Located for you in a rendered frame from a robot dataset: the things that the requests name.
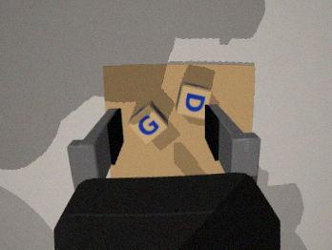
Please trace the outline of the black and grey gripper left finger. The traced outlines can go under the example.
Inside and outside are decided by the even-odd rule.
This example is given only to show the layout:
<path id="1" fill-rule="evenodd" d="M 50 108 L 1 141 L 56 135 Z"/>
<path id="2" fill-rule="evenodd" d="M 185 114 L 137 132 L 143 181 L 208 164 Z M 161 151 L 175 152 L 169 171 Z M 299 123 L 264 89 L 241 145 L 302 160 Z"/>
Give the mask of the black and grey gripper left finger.
<path id="1" fill-rule="evenodd" d="M 84 139 L 73 140 L 67 151 L 74 190 L 85 179 L 106 178 L 123 143 L 121 108 L 109 109 Z"/>

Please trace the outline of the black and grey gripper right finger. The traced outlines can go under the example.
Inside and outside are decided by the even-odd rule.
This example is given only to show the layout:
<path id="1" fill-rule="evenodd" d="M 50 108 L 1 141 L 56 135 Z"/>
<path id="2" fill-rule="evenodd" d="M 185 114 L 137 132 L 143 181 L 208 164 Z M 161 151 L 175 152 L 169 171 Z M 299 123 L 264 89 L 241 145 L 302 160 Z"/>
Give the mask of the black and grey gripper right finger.
<path id="1" fill-rule="evenodd" d="M 205 140 L 224 173 L 244 173 L 257 183 L 260 138 L 244 133 L 218 104 L 205 104 Z"/>

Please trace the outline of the tan flat mat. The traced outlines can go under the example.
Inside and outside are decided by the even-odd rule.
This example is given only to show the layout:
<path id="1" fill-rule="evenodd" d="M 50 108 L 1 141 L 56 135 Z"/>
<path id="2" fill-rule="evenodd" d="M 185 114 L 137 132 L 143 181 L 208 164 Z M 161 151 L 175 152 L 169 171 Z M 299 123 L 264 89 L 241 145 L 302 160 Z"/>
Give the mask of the tan flat mat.
<path id="1" fill-rule="evenodd" d="M 223 174 L 205 140 L 205 120 L 176 113 L 182 81 L 208 87 L 210 104 L 219 107 L 251 133 L 254 65 L 148 64 L 103 66 L 105 113 L 121 108 L 124 143 L 113 177 L 175 177 Z M 146 145 L 128 126 L 129 119 L 148 101 L 168 119 L 168 129 Z"/>

